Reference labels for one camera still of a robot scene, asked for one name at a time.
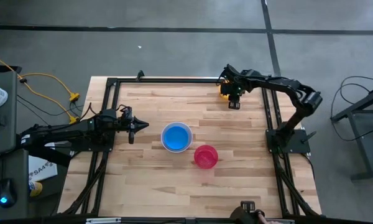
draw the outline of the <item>black metal frame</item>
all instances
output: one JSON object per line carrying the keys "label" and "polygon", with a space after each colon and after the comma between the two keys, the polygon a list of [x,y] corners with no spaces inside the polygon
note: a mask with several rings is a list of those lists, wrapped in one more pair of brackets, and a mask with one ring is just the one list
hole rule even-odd
{"label": "black metal frame", "polygon": [[[120,93],[120,86],[122,83],[217,83],[218,79],[217,78],[191,78],[191,79],[183,79],[183,78],[143,78],[141,79],[140,77],[144,76],[142,72],[139,73],[139,76],[137,78],[130,77],[130,78],[108,78],[106,80],[106,87],[105,87],[105,92],[104,92],[104,98],[103,98],[103,103],[101,110],[105,110],[108,107],[108,101],[109,101],[109,94],[111,91],[111,88],[114,87],[114,95],[113,95],[113,100],[112,100],[112,105],[111,105],[111,110],[115,110],[117,108],[117,101],[119,99],[119,93]],[[111,145],[114,143],[114,135],[115,132],[113,131],[111,133]],[[81,213],[88,213],[88,204],[89,204],[89,199],[90,199],[90,191],[92,189],[92,186],[95,184],[95,182],[98,179],[98,186],[96,190],[96,195],[95,195],[95,200],[94,200],[94,205],[93,208],[91,209],[91,213],[98,214],[99,212],[99,206],[101,203],[101,196],[102,196],[102,191],[103,191],[103,185],[104,185],[104,179],[105,179],[105,170],[106,170],[106,164],[108,163],[108,158],[109,158],[109,152],[103,152],[103,156],[101,159],[101,163],[98,167],[103,169],[104,172],[102,173],[97,173],[95,171],[96,163],[97,163],[97,158],[98,158],[98,152],[93,152],[93,155],[91,156],[91,162],[90,162],[90,168],[88,171],[88,178],[87,178],[87,183],[86,183],[86,190],[80,194],[82,197],[79,197],[74,204],[71,206],[71,210],[67,210],[66,213],[75,213],[80,206],[80,203],[82,202],[81,206]]]}
{"label": "black metal frame", "polygon": [[[106,88],[104,92],[104,99],[102,104],[102,109],[106,109],[109,101],[109,94],[112,86],[114,89],[113,102],[110,110],[115,110],[117,107],[117,101],[119,99],[120,86],[122,83],[212,83],[215,84],[218,82],[218,79],[213,78],[108,78],[106,82]],[[279,124],[282,121],[279,109],[279,103],[277,99],[276,92],[271,91],[272,99],[274,101],[275,115],[277,123]],[[269,100],[267,96],[267,90],[262,89],[262,96],[264,101],[265,117],[268,125],[268,129],[273,129],[271,111],[269,107]],[[332,218],[326,218],[324,216],[319,216],[314,211],[310,210],[308,204],[305,203],[302,196],[299,194],[298,190],[294,187],[292,180],[292,172],[290,167],[290,161],[288,160],[288,154],[283,154],[285,161],[285,170],[283,170],[280,160],[279,153],[272,153],[272,158],[274,160],[275,167],[275,177],[277,181],[279,200],[280,200],[280,209],[282,212],[282,221],[287,221],[290,223],[356,223],[356,224],[365,224],[367,222],[358,222],[350,220],[338,220]],[[101,195],[103,191],[104,177],[106,165],[108,163],[109,152],[103,152],[102,160],[95,170],[96,161],[98,158],[98,152],[93,152],[91,158],[90,170],[88,174],[88,180],[86,187],[82,190],[78,198],[72,203],[69,209],[65,210],[63,213],[52,217],[38,217],[38,218],[28,218],[23,220],[3,220],[1,223],[58,223],[62,224],[67,223],[86,223],[89,218],[105,218],[98,217],[99,206],[101,203]],[[98,181],[98,187],[94,199],[94,205],[90,213],[88,213],[88,202],[90,200],[90,192],[94,184]],[[283,189],[283,183],[289,188],[292,195],[292,205],[294,215],[290,214],[287,210],[285,193]],[[77,210],[81,208],[81,214],[76,214]],[[299,207],[301,206],[302,210],[305,212],[306,216],[299,215]],[[185,218],[185,217],[176,217],[176,218],[160,218],[160,217],[118,217],[118,219],[123,223],[167,223],[167,222],[179,222],[185,224],[202,224],[202,223],[234,223],[234,220],[230,218]]]}
{"label": "black metal frame", "polygon": [[[111,88],[114,87],[114,96],[113,101],[111,105],[111,109],[115,110],[117,108],[117,101],[119,99],[119,93],[120,93],[120,87],[122,83],[212,83],[215,84],[218,82],[218,79],[213,78],[140,78],[138,76],[137,78],[130,77],[130,78],[108,78],[106,81],[106,87],[104,91],[104,98],[103,98],[103,104],[101,109],[105,110],[108,106],[108,100],[109,100],[109,94],[111,91]],[[277,99],[277,95],[275,91],[271,91],[272,94],[272,100],[274,102],[274,108],[275,108],[275,115],[277,124],[279,125],[282,122],[282,117],[280,115],[280,108],[279,103]],[[267,120],[267,125],[269,130],[273,130],[274,126],[272,124],[272,118],[271,118],[271,112],[269,108],[269,101],[267,92],[262,89],[262,96],[264,100],[264,108],[265,108],[265,116]],[[114,132],[111,133],[111,142],[113,145],[114,142]],[[75,202],[71,205],[71,207],[65,211],[66,214],[76,213],[76,211],[79,209],[80,205],[81,207],[81,213],[88,213],[88,204],[90,201],[90,191],[95,184],[96,181],[98,181],[98,186],[96,190],[94,205],[91,210],[91,213],[94,213],[98,215],[99,212],[99,206],[101,203],[101,196],[103,191],[103,184],[104,184],[104,178],[105,178],[105,170],[106,170],[106,164],[108,163],[109,158],[109,152],[103,152],[103,156],[101,159],[101,163],[99,167],[97,168],[97,171],[95,171],[96,162],[98,158],[98,152],[93,152],[93,155],[91,157],[90,162],[90,169],[88,172],[88,178],[85,189],[83,189],[80,196],[75,200]],[[307,215],[317,215],[315,212],[309,210],[308,208],[304,208],[304,205],[306,203],[302,199],[301,195],[298,193],[298,190],[294,187],[293,184],[293,175],[292,175],[292,168],[290,165],[290,160],[287,153],[283,153],[283,160],[285,163],[285,171],[282,169],[282,166],[280,165],[279,161],[279,154],[276,152],[272,153],[272,158],[274,160],[274,167],[275,167],[275,176],[277,180],[277,187],[278,187],[278,193],[279,193],[279,200],[280,200],[280,208],[282,212],[282,217],[285,217],[286,215],[289,215],[290,212],[287,210],[286,206],[286,199],[285,199],[285,193],[283,189],[282,180],[285,182],[287,187],[292,193],[292,205],[293,205],[293,214],[299,215],[299,207],[298,205],[302,206],[302,209],[304,210]]]}
{"label": "black metal frame", "polygon": [[332,123],[336,123],[342,120],[343,118],[348,118],[351,124],[351,127],[352,127],[352,131],[355,135],[355,138],[357,138],[356,142],[357,142],[359,151],[361,152],[361,156],[363,158],[367,171],[360,173],[360,174],[352,175],[351,180],[362,180],[362,179],[373,178],[373,150],[370,150],[364,147],[364,144],[362,142],[362,139],[364,137],[359,138],[359,136],[362,133],[359,133],[356,122],[355,122],[355,114],[373,113],[373,110],[364,110],[371,105],[373,105],[373,91],[367,96],[365,96],[363,99],[359,100],[358,102],[354,103],[353,105],[349,106],[348,108],[342,110],[340,113],[330,118]]}

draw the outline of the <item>wooden table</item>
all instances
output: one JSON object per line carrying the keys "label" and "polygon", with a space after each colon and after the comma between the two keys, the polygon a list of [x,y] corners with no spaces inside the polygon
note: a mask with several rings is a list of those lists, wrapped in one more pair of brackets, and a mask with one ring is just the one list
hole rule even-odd
{"label": "wooden table", "polygon": [[[95,111],[101,109],[106,79],[91,77],[84,110],[89,103]],[[219,97],[218,91],[213,84],[197,83],[121,85],[119,103],[131,106],[133,115],[149,122],[149,127],[136,134],[134,144],[128,144],[127,133],[116,134],[100,216],[224,218],[241,200],[253,200],[267,217],[281,217],[274,163],[265,141],[261,89],[245,94],[240,110],[228,109],[228,101]],[[287,95],[279,93],[278,97],[282,118],[287,120],[295,109]],[[193,144],[179,154],[168,152],[160,143],[163,128],[174,121],[189,125],[193,132]],[[193,153],[203,144],[218,151],[214,169],[203,170],[194,163]],[[85,186],[90,159],[90,152],[72,159],[59,212],[66,210]],[[299,154],[291,154],[290,161],[296,188],[320,213],[309,163]],[[286,198],[291,211],[287,190]]]}

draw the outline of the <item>gray floor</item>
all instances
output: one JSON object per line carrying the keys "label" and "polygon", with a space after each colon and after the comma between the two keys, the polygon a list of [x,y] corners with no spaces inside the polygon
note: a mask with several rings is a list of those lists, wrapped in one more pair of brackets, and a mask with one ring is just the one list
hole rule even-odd
{"label": "gray floor", "polygon": [[[269,0],[276,29],[373,30],[373,0]],[[217,27],[265,28],[259,0],[0,0],[0,22],[61,26]],[[355,142],[334,133],[330,103],[343,78],[373,77],[373,36],[275,35],[280,69],[322,92],[323,103],[304,120],[318,134],[310,141],[316,186],[323,214],[373,222],[373,179],[352,183],[350,175],[364,170]],[[61,78],[85,99],[90,76],[146,75],[217,77],[227,63],[238,69],[272,73],[265,34],[196,34],[143,32],[31,32],[0,30],[0,58],[22,66],[23,73],[46,72]],[[352,80],[373,89],[373,82]],[[36,91],[68,106],[65,90],[51,79],[31,77]],[[53,103],[32,95],[23,86],[19,94],[37,105],[61,112]],[[366,95],[356,87],[345,91],[356,101]],[[347,107],[339,97],[335,112]],[[49,117],[50,124],[68,122],[66,115]],[[36,116],[18,107],[17,130],[34,123]],[[351,138],[347,123],[338,124]],[[55,198],[47,199],[50,213]]]}

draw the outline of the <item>blue cup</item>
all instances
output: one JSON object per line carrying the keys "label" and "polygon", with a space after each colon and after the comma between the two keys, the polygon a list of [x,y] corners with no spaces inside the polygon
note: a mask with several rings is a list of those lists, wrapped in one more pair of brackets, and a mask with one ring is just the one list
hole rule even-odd
{"label": "blue cup", "polygon": [[160,140],[170,152],[183,152],[192,144],[192,130],[181,122],[170,123],[164,127]]}

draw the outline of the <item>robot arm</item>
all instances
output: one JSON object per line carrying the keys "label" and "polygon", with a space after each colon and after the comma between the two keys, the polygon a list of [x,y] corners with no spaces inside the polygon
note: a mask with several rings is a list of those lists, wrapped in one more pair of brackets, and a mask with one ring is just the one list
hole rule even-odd
{"label": "robot arm", "polygon": [[45,147],[47,143],[69,141],[72,151],[109,152],[113,147],[114,132],[125,131],[129,133],[129,144],[133,144],[135,133],[148,127],[149,123],[133,117],[129,106],[121,112],[119,118],[115,110],[108,109],[75,124],[35,125],[22,132],[18,147],[28,150],[31,156],[66,166],[68,156],[48,149]]}
{"label": "robot arm", "polygon": [[251,92],[254,88],[261,87],[270,90],[286,93],[294,107],[295,114],[287,121],[283,122],[275,134],[276,144],[284,147],[290,140],[294,127],[305,117],[315,112],[322,102],[320,92],[315,91],[310,86],[302,85],[297,80],[291,80],[285,77],[271,77],[261,75],[255,70],[243,70],[239,73],[234,67],[227,65],[220,74],[224,81],[221,82],[220,92],[222,95],[228,95],[231,109],[240,108],[240,97],[247,91]]}

